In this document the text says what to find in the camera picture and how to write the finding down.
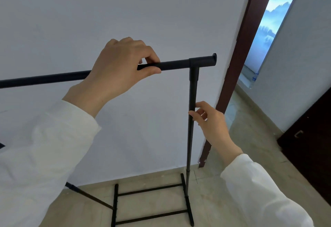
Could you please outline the blue mountain wall mural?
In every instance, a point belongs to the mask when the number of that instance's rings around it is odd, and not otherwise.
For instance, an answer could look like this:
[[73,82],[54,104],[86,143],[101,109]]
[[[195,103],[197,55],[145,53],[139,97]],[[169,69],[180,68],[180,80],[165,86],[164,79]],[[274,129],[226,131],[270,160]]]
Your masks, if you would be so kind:
[[259,74],[264,59],[293,0],[269,0],[255,34],[242,72],[252,78]]

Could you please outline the person's left forearm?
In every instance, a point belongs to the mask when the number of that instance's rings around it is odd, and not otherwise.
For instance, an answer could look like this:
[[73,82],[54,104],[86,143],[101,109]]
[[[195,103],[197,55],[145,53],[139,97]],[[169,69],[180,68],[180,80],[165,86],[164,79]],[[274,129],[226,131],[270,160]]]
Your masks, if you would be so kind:
[[80,83],[0,151],[0,227],[38,227],[100,131],[99,85]]

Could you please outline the brown wooden door frame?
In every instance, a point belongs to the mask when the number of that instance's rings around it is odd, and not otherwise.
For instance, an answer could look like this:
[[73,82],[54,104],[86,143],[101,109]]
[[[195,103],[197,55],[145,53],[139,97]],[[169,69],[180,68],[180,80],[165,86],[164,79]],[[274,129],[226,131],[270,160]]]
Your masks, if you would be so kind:
[[248,0],[216,110],[225,113],[269,0]]

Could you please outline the person's right forearm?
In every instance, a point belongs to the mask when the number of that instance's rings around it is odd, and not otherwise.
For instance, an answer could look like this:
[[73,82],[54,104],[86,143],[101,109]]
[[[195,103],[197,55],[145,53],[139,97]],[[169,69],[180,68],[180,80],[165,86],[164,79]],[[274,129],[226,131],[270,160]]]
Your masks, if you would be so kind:
[[253,227],[314,227],[309,214],[280,191],[267,171],[232,141],[217,147],[230,195]]

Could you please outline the dark wooden door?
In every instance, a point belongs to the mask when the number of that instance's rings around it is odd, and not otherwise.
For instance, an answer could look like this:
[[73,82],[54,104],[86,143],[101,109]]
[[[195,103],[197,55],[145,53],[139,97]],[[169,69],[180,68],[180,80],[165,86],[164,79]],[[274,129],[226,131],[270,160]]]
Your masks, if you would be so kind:
[[[304,133],[298,139],[294,134]],[[287,129],[282,153],[331,206],[331,87]]]

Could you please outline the person's right hand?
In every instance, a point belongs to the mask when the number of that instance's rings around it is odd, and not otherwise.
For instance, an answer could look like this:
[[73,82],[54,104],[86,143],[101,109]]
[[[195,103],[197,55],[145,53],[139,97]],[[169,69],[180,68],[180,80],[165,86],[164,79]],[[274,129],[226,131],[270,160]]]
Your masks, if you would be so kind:
[[198,110],[204,110],[208,114],[205,126],[201,127],[206,140],[218,151],[219,154],[229,156],[240,155],[242,150],[231,140],[225,116],[205,101],[197,102]]

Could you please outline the black metal clothes rack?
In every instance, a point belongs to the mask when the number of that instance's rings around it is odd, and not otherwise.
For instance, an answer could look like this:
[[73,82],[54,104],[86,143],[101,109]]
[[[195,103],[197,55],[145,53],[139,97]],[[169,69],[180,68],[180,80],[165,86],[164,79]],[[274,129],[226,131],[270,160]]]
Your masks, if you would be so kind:
[[[161,69],[162,71],[166,70],[179,70],[179,69],[189,69],[189,110],[195,110],[196,105],[196,94],[197,94],[197,83],[199,78],[199,70],[203,67],[215,66],[217,63],[217,55],[214,53],[212,56],[205,56],[205,57],[197,57],[197,58],[189,58],[184,60],[177,60],[177,61],[168,61],[168,62],[160,62],[160,63],[151,63],[151,64],[140,64],[138,65],[137,69],[141,70],[143,68],[149,66],[155,66]],[[25,86],[33,86],[33,85],[40,85],[40,84],[50,84],[50,83],[60,83],[60,82],[68,82],[68,81],[77,81],[85,79],[89,74],[90,70],[86,71],[76,71],[76,72],[69,72],[69,73],[60,73],[60,74],[51,74],[51,75],[40,75],[40,76],[33,76],[33,77],[26,77],[26,78],[18,78],[18,79],[6,79],[0,80],[0,89],[6,88],[14,88],[14,87],[25,87]],[[138,221],[150,220],[155,218],[167,217],[172,215],[178,215],[182,213],[187,213],[189,218],[189,223],[191,227],[194,227],[194,220],[192,215],[192,209],[189,201],[188,191],[189,191],[189,178],[190,178],[190,171],[191,171],[191,155],[192,155],[192,141],[193,141],[193,128],[194,122],[192,116],[188,117],[188,137],[187,137],[187,163],[186,163],[186,177],[184,174],[181,173],[181,183],[178,184],[171,184],[161,187],[143,189],[138,191],[131,191],[126,193],[119,193],[119,184],[114,185],[114,197],[113,197],[113,205],[107,204],[106,202],[90,195],[89,193],[79,189],[78,187],[74,186],[73,184],[66,183],[65,187],[74,191],[80,195],[83,195],[105,207],[111,209],[112,218],[111,218],[111,225],[110,227],[116,227],[118,225],[134,223]],[[118,210],[118,198],[121,196],[128,196],[134,195],[139,193],[151,192],[151,191],[158,191],[168,188],[175,188],[175,187],[182,187],[184,192],[184,199],[186,203],[186,209],[161,213],[146,217],[134,218],[129,220],[117,221],[117,210]]]

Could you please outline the person's left hand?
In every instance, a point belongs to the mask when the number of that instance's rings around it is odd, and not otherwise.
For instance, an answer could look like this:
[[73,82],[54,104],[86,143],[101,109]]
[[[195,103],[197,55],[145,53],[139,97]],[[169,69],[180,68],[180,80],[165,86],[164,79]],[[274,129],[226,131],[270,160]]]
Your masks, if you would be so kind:
[[137,80],[137,67],[145,58],[147,63],[160,59],[151,46],[142,40],[126,37],[111,40],[101,51],[88,77],[79,84],[77,106],[97,110],[110,100],[122,95],[141,80]]

